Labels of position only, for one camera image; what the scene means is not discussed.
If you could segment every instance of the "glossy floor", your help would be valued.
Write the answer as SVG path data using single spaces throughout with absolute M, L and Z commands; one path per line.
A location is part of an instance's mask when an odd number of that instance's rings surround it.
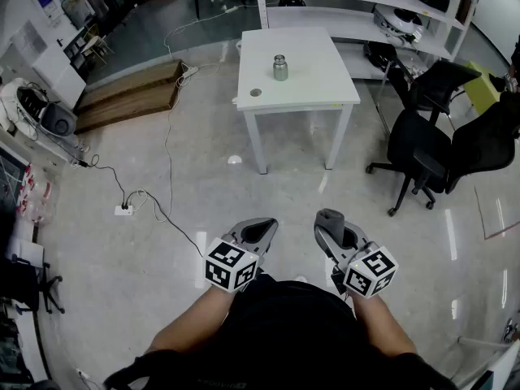
M 403 178 L 365 173 L 370 161 L 385 161 L 387 142 L 371 91 L 358 81 L 362 103 L 353 108 L 333 171 L 324 170 L 323 160 L 337 113 L 288 113 L 258 117 L 269 164 L 269 173 L 259 175 L 244 118 L 232 105 L 238 54 L 233 44 L 229 48 L 219 72 L 182 89 L 171 113 L 171 219 L 204 249 L 238 221 L 277 218 L 267 272 L 278 280 L 304 275 L 335 292 L 332 267 L 314 242 L 312 226 L 317 210 L 340 210 L 400 263 L 382 296 L 420 354 L 447 375 L 461 374 L 469 354 L 455 344 L 457 337 L 499 340 L 519 306 L 520 227 L 484 240 L 475 185 L 484 193 L 500 184 L 504 206 L 518 206 L 507 198 L 518 189 L 520 157 L 507 172 L 463 178 L 449 196 L 437 195 L 433 210 L 425 208 L 422 194 L 409 193 L 389 218 Z M 222 45 L 180 57 L 193 65 L 218 63 Z M 390 102 L 385 107 L 393 108 Z M 167 123 L 163 112 L 89 134 L 100 166 L 115 167 L 126 193 L 147 189 L 165 210 Z M 232 155 L 241 162 L 228 163 Z M 40 233 L 46 259 L 64 279 L 59 296 L 67 312 L 42 314 L 41 327 L 50 369 L 65 388 L 80 386 L 72 366 L 101 382 L 131 363 L 207 287 L 196 250 L 168 223 L 155 220 L 151 201 L 132 217 L 114 216 L 121 196 L 110 170 L 67 169 L 54 222 Z M 140 203 L 134 196 L 132 204 Z
M 226 8 L 241 6 L 240 0 L 199 0 L 200 19 L 222 15 Z M 171 34 L 167 44 L 172 52 L 194 46 L 238 39 L 245 30 L 260 28 L 260 18 L 256 0 L 246 3 L 250 9 L 241 8 L 228 15 L 222 15 L 210 22 L 193 24 L 180 33 Z M 194 0 L 149 0 L 138 6 L 112 31 L 106 42 L 114 51 L 106 55 L 106 66 L 98 64 L 90 73 L 88 84 L 96 83 L 123 69 L 138 63 L 168 55 L 164 38 L 169 32 L 197 18 Z

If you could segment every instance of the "black office chair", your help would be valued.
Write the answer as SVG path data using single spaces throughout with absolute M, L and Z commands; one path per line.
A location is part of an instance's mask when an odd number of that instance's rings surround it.
M 12 256 L 9 261 L 2 258 L 0 264 L 0 296 L 15 299 L 18 302 L 24 303 L 28 308 L 19 308 L 16 310 L 21 312 L 33 311 L 37 312 L 40 308 L 40 292 L 43 293 L 43 301 L 45 303 L 45 310 L 52 314 L 49 308 L 49 301 L 56 306 L 62 313 L 65 309 L 62 308 L 53 298 L 50 290 L 55 282 L 62 282 L 62 276 L 55 276 L 51 280 L 47 280 L 47 271 L 50 269 L 49 263 L 43 263 L 41 271 L 41 278 L 38 279 L 36 268 L 27 260 Z
M 417 78 L 413 78 L 397 56 L 392 58 L 398 68 L 390 68 L 388 80 L 399 95 L 406 110 L 431 111 L 430 123 L 435 124 L 442 111 L 449 115 L 452 93 L 461 85 L 480 77 L 480 72 L 440 60 Z
M 416 195 L 421 189 L 430 200 L 427 208 L 431 210 L 436 200 L 430 189 L 451 193 L 465 175 L 507 167 L 514 159 L 514 138 L 519 128 L 520 93 L 503 93 L 500 102 L 459 128 L 452 140 L 415 111 L 404 110 L 388 142 L 391 164 L 373 162 L 366 167 L 366 173 L 379 168 L 405 174 L 399 199 L 388 210 L 389 216 L 399 210 L 412 179 L 412 193 Z

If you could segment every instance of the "black shirt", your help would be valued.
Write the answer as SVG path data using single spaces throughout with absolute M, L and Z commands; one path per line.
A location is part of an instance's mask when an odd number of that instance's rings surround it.
M 236 296 L 203 349 L 148 353 L 107 388 L 455 388 L 415 354 L 385 357 L 340 298 L 260 278 Z

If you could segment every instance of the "wooden platform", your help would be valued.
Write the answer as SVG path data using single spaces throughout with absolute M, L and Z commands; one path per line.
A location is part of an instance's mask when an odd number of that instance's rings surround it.
M 86 93 L 76 109 L 75 133 L 171 109 L 181 75 L 180 62 L 163 63 Z

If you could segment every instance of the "shelf unit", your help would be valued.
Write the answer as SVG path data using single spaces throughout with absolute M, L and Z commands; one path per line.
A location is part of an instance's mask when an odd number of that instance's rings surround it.
M 425 33 L 419 43 L 405 45 L 400 49 L 400 54 L 415 51 L 433 55 L 434 57 L 454 60 L 470 26 L 475 6 L 478 0 L 471 0 L 469 14 L 464 24 L 459 22 L 455 15 L 461 0 L 450 0 L 446 13 L 438 11 L 419 0 L 358 0 L 360 2 L 372 2 L 384 4 L 390 7 L 406 9 L 418 13 L 424 20 Z M 307 7 L 267 7 L 266 0 L 258 0 L 258 11 L 262 28 L 287 28 L 301 26 L 323 26 L 331 37 L 353 39 L 356 41 L 379 41 L 388 42 L 374 23 L 374 15 L 366 11 L 355 11 L 319 6 Z M 454 42 L 452 50 L 447 49 L 448 39 L 451 31 L 458 30 L 458 37 Z M 362 45 L 359 43 L 337 44 L 345 64 L 350 65 L 349 73 L 353 78 L 380 79 L 383 73 L 376 73 L 377 68 L 363 57 Z M 417 56 L 408 56 L 406 59 L 414 59 L 414 64 L 424 67 L 423 61 Z

